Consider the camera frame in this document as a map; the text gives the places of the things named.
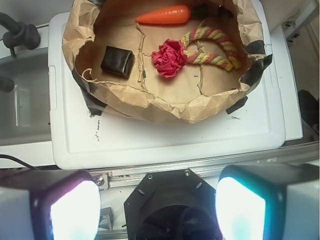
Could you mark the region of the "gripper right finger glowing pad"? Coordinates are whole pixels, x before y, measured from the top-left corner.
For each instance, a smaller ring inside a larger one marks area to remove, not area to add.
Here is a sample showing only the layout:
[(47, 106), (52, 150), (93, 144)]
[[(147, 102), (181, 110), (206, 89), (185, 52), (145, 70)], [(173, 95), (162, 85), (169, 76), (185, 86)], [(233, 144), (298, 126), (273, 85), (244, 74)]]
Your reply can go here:
[(228, 165), (219, 176), (215, 210), (226, 240), (318, 240), (320, 168)]

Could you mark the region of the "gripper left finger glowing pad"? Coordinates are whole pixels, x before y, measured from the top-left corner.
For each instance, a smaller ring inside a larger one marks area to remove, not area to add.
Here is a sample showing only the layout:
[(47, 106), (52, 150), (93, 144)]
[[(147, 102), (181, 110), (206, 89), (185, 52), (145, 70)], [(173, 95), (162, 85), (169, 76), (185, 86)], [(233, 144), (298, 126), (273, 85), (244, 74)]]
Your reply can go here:
[(2, 170), (2, 240), (93, 240), (99, 187), (86, 170)]

